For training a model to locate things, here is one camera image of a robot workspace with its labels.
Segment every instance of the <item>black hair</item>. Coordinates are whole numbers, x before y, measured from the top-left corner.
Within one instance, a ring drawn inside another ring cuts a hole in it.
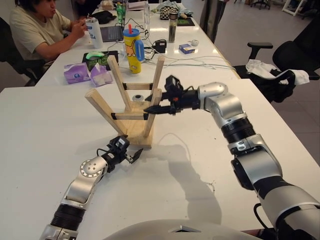
[[[14,0],[16,6],[21,6],[24,10],[36,13],[34,5],[38,5],[42,0]]]

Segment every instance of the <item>beige t-shirt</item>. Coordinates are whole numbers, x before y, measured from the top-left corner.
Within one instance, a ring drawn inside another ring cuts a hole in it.
[[[71,21],[56,10],[53,18],[40,21],[31,12],[15,7],[10,14],[10,28],[16,48],[24,60],[43,59],[35,49],[42,43],[52,45],[64,38]]]

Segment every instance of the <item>small blue box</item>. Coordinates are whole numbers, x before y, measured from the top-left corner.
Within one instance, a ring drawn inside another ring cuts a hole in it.
[[[195,48],[189,44],[182,44],[179,45],[179,49],[181,52],[183,52],[184,54],[192,54],[195,52]]]

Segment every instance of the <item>hand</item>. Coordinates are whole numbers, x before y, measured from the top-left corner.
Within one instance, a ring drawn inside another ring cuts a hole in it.
[[[72,26],[71,34],[74,35],[77,39],[82,38],[85,35],[85,30],[87,29],[86,21],[79,20],[78,23]]]

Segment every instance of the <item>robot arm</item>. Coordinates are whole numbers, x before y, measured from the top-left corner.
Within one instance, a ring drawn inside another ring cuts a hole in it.
[[[278,160],[225,84],[213,82],[184,90],[177,78],[169,76],[165,89],[162,98],[170,106],[151,106],[145,112],[175,115],[185,108],[210,112],[234,155],[231,164],[239,183],[256,192],[278,239],[320,240],[320,203],[282,178]]]
[[[40,240],[76,240],[78,227],[89,206],[96,184],[123,160],[126,159],[133,164],[140,157],[142,149],[134,156],[126,154],[129,144],[126,135],[118,136],[107,145],[108,150],[98,149],[104,151],[103,155],[81,164],[77,177],[66,190],[51,223],[45,227]]]

